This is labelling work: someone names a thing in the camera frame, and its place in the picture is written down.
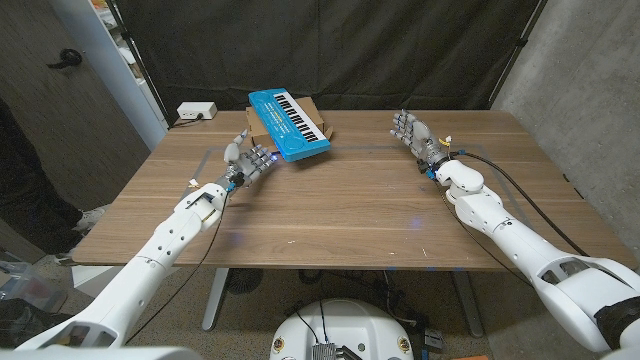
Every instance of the person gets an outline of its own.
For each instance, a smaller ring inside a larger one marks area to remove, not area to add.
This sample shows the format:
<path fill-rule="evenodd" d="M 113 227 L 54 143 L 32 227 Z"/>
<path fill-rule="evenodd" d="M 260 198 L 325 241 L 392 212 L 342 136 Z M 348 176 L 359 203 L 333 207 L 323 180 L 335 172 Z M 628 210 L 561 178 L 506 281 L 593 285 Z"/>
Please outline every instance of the person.
<path fill-rule="evenodd" d="M 81 211 L 62 199 L 40 158 L 0 98 L 0 218 L 60 265 L 72 265 L 73 249 L 107 206 Z"/>

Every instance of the sneaker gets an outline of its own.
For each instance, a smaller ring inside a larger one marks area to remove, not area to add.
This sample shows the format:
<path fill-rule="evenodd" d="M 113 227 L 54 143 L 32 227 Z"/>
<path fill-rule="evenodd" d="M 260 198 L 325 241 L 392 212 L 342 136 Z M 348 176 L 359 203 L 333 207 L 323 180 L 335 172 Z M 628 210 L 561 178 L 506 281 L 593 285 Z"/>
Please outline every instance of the sneaker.
<path fill-rule="evenodd" d="M 76 251 L 76 248 L 73 248 L 73 249 L 69 250 L 69 252 L 55 254 L 55 255 L 53 255 L 53 262 L 58 264 L 58 265 L 60 265 L 60 266 L 78 265 L 78 263 L 76 263 L 72 259 L 73 253 L 75 251 Z"/>
<path fill-rule="evenodd" d="M 76 224 L 76 227 L 71 230 L 75 230 L 80 233 L 91 230 L 91 228 L 93 228 L 98 220 L 100 220 L 100 218 L 102 217 L 102 215 L 104 215 L 108 208 L 109 205 L 104 205 L 93 210 L 83 211 L 82 219 L 80 219 L 80 221 L 78 221 L 78 223 Z"/>

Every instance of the power strip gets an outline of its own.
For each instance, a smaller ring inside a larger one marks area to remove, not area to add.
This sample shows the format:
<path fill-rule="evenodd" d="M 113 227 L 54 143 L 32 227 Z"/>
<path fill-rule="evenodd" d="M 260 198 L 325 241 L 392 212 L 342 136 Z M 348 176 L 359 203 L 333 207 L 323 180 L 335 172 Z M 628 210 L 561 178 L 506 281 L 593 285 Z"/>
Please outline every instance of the power strip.
<path fill-rule="evenodd" d="M 212 102 L 183 102 L 178 107 L 178 114 L 183 120 L 196 119 L 202 114 L 202 119 L 213 119 L 218 111 L 216 104 Z"/>

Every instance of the blue toy keyboard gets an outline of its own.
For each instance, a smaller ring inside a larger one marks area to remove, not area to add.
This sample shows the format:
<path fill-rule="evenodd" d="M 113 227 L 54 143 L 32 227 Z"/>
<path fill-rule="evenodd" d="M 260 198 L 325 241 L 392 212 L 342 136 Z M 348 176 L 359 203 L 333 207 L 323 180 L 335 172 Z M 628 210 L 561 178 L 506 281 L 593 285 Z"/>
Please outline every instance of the blue toy keyboard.
<path fill-rule="evenodd" d="M 296 161 L 331 148 L 329 140 L 285 89 L 256 91 L 249 102 L 286 161 Z"/>

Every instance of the door handle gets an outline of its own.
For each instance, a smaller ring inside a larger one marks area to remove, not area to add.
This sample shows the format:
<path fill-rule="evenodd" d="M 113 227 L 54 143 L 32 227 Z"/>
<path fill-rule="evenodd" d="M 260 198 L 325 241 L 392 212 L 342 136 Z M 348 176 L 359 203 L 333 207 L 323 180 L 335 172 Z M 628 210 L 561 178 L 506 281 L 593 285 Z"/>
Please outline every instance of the door handle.
<path fill-rule="evenodd" d="M 69 66 L 78 66 L 82 63 L 82 55 L 73 49 L 62 49 L 60 51 L 60 62 L 47 64 L 50 69 L 64 69 Z"/>

